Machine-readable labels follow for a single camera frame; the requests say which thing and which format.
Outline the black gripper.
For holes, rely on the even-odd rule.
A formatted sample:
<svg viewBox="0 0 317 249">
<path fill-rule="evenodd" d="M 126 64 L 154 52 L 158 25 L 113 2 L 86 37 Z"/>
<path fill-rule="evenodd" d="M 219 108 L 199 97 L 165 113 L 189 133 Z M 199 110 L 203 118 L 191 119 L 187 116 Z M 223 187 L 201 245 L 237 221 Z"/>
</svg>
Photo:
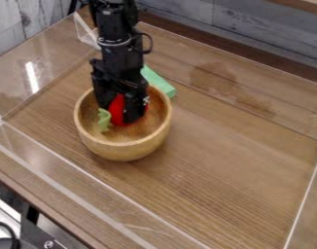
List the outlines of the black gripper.
<svg viewBox="0 0 317 249">
<path fill-rule="evenodd" d="M 125 39 L 98 39 L 102 57 L 93 58 L 92 79 L 100 107 L 109 110 L 118 92 L 126 92 L 124 106 L 124 121 L 136 123 L 148 111 L 149 82 L 142 76 L 145 55 L 142 37 Z"/>
</svg>

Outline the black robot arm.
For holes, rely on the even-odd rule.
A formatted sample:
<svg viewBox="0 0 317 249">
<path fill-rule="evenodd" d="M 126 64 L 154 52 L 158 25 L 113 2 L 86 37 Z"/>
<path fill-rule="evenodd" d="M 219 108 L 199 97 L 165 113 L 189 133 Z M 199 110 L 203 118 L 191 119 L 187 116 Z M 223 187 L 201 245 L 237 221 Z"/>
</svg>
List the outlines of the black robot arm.
<svg viewBox="0 0 317 249">
<path fill-rule="evenodd" d="M 146 33 L 137 29 L 134 0 L 89 0 L 98 27 L 102 58 L 93 58 L 92 79 L 100 107 L 113 115 L 114 125 L 134 124 L 149 108 L 149 82 L 142 75 Z"/>
</svg>

